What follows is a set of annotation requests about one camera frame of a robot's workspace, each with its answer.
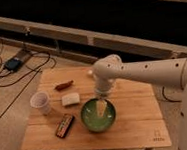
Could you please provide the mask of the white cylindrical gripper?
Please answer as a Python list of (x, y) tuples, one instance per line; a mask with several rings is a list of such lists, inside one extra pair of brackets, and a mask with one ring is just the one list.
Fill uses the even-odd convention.
[[(114, 80), (97, 79), (94, 85), (95, 95), (97, 97), (108, 96), (114, 82), (115, 82)], [(102, 117), (104, 115), (105, 110), (106, 110), (106, 105), (107, 105), (107, 102), (103, 100), (99, 100), (96, 103), (97, 115), (99, 117)]]

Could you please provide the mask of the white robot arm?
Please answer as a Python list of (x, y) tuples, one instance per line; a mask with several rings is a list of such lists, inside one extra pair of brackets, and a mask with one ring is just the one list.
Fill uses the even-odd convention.
[(128, 79), (183, 90), (178, 149), (187, 150), (187, 58), (124, 63), (116, 55), (103, 57), (93, 66), (95, 93), (104, 98), (115, 79)]

